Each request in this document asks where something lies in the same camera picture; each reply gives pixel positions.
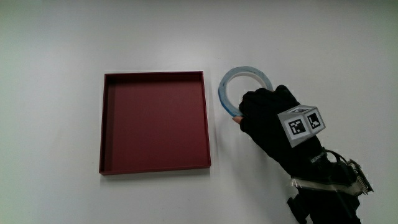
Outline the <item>person's right hand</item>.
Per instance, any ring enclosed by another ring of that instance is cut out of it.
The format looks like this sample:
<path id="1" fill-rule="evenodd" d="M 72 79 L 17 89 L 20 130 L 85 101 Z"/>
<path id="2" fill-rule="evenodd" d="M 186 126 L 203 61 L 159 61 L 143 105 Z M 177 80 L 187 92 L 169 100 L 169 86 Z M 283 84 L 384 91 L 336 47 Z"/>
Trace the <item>person's right hand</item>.
<path id="1" fill-rule="evenodd" d="M 293 128 L 285 128 L 279 114 L 291 110 L 299 103 L 290 90 L 279 85 L 274 91 L 260 88 L 243 96 L 239 110 L 243 117 L 240 128 L 278 162 L 291 176 L 293 185 L 300 190 L 313 192 L 342 192 L 358 196 L 372 191 L 358 163 L 335 153 L 331 162 L 326 150 L 316 136 L 292 146 L 288 135 L 303 130 L 304 122 L 298 119 Z"/>

